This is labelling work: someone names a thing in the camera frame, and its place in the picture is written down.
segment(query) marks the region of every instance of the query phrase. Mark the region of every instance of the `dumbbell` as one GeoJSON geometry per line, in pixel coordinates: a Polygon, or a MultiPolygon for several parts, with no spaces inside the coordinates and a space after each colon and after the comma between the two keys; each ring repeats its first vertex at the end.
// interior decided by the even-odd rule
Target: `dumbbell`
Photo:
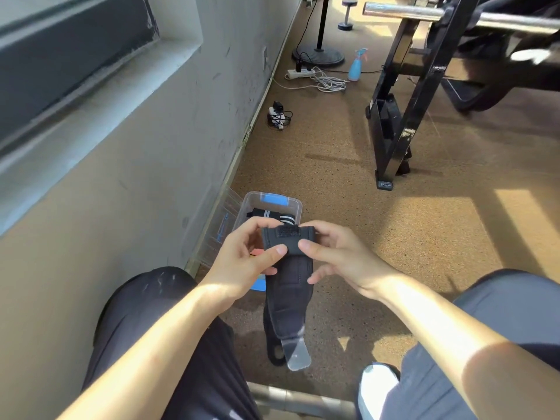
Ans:
{"type": "Polygon", "coordinates": [[[338,29],[341,31],[351,31],[354,24],[348,23],[348,17],[350,16],[350,9],[358,5],[358,0],[342,0],[342,5],[346,6],[346,17],[344,18],[344,22],[338,24],[338,29]]]}

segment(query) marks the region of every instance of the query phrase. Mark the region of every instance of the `person's left hand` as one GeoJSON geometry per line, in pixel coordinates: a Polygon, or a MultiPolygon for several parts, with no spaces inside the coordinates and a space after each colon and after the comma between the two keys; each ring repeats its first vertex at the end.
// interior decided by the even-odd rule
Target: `person's left hand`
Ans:
{"type": "Polygon", "coordinates": [[[209,286],[216,292],[222,310],[246,294],[259,274],[276,274],[272,265],[288,252],[286,245],[271,247],[259,256],[250,253],[255,248],[262,248],[261,228],[279,225],[282,223],[276,219],[253,217],[227,236],[212,268],[200,282],[200,286],[209,286]]]}

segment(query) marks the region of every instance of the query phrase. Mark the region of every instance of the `window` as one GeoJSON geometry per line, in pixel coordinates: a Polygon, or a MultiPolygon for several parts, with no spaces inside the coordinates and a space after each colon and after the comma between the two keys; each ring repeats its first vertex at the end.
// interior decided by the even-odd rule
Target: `window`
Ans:
{"type": "Polygon", "coordinates": [[[0,4],[0,149],[158,39],[148,0],[0,4]]]}

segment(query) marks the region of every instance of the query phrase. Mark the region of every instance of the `blue spray bottle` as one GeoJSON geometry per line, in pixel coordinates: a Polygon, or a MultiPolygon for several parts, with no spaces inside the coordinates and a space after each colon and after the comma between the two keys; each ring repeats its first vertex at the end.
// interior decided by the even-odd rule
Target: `blue spray bottle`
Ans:
{"type": "Polygon", "coordinates": [[[367,60],[367,50],[367,48],[356,50],[356,58],[354,59],[352,66],[350,66],[350,71],[348,72],[348,79],[350,81],[358,81],[360,79],[360,74],[362,72],[362,58],[367,60]]]}

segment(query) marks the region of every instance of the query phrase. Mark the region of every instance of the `leg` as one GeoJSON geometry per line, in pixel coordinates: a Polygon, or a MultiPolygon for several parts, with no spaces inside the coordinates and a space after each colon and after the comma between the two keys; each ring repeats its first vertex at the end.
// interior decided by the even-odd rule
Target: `leg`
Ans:
{"type": "MultiPolygon", "coordinates": [[[[117,289],[99,318],[83,389],[196,285],[183,269],[164,267],[137,275],[117,289]]],[[[235,358],[233,331],[220,318],[201,337],[162,417],[191,418],[260,418],[235,358]]]]}
{"type": "MultiPolygon", "coordinates": [[[[518,270],[481,278],[455,305],[560,370],[560,285],[518,270]]],[[[382,420],[475,419],[421,345],[403,359],[401,380],[388,394],[382,420]]]]}

